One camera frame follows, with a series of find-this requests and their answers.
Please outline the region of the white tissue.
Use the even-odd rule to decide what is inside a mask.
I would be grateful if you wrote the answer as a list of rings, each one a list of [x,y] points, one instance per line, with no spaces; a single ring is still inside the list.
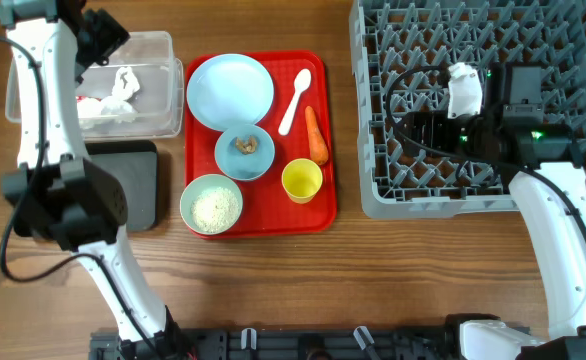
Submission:
[[[81,129],[132,122],[138,111],[131,101],[140,89],[140,81],[131,66],[89,68],[84,83],[76,91],[76,96],[84,97],[76,102]]]

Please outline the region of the orange carrot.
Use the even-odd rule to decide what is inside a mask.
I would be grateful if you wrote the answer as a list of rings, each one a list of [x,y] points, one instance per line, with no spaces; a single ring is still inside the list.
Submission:
[[[317,165],[324,165],[329,160],[329,151],[317,123],[316,114],[311,106],[305,108],[310,159]]]

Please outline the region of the yellow plastic cup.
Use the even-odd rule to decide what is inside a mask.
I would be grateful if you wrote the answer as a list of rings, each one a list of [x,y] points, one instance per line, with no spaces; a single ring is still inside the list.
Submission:
[[[323,184],[323,174],[312,160],[298,158],[284,167],[281,182],[291,201],[306,204],[319,192]]]

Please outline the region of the brown walnut food scrap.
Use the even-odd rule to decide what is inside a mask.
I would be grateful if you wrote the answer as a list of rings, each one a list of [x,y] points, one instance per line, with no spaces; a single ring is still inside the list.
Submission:
[[[244,155],[253,154],[257,150],[258,140],[253,135],[250,135],[247,139],[237,137],[235,139],[235,147],[240,153]]]

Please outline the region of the small light blue bowl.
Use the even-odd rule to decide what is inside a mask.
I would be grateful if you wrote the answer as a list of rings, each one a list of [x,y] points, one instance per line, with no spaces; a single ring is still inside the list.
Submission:
[[[255,153],[244,155],[235,147],[235,139],[253,135],[258,140]],[[261,127],[244,124],[227,129],[218,138],[214,158],[222,173],[234,180],[253,181],[264,175],[274,163],[275,145],[271,136]]]

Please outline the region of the green bowl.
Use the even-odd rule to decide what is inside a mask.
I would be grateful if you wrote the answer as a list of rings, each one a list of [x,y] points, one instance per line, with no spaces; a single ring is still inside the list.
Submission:
[[[240,218],[240,216],[239,216],[237,221],[229,229],[227,229],[226,231],[224,231],[222,233],[203,233],[196,227],[196,225],[193,222],[192,215],[191,215],[192,203],[200,194],[202,194],[203,192],[205,192],[208,189],[215,188],[215,187],[223,187],[223,188],[227,188],[227,189],[231,190],[241,203],[240,216],[242,214],[243,196],[242,196],[242,193],[241,193],[239,187],[237,186],[237,184],[233,180],[231,180],[230,178],[228,178],[224,175],[219,175],[219,174],[207,174],[207,175],[200,176],[187,185],[187,187],[184,189],[182,196],[180,198],[180,213],[181,213],[182,219],[184,220],[186,225],[191,230],[193,230],[194,232],[196,232],[198,234],[202,234],[202,235],[206,235],[206,236],[222,234],[222,233],[228,231],[230,228],[232,228]]]

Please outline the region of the white rice grains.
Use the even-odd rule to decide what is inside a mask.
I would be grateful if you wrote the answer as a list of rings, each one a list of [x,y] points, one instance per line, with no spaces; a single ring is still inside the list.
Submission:
[[[226,231],[237,221],[240,213],[240,201],[231,190],[223,187],[206,190],[191,206],[193,222],[203,233]]]

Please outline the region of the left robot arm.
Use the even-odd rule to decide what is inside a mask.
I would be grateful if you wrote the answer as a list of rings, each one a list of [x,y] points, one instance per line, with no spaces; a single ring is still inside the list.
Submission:
[[[99,288],[116,318],[123,358],[192,358],[190,341],[132,253],[124,190],[91,161],[79,123],[76,88],[83,73],[107,64],[128,32],[81,1],[1,1],[0,25],[1,42],[12,47],[21,105],[17,169],[1,179],[13,207],[0,243],[2,273],[27,280],[8,268],[11,234],[53,241]]]

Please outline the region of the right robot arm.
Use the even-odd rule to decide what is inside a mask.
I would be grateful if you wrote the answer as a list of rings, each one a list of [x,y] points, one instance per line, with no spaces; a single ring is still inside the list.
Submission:
[[[485,76],[459,62],[438,67],[444,111],[392,121],[409,149],[494,166],[527,226],[548,310],[547,340],[488,315],[455,315],[450,359],[586,359],[586,173],[573,130],[544,120],[542,70],[495,63]]]

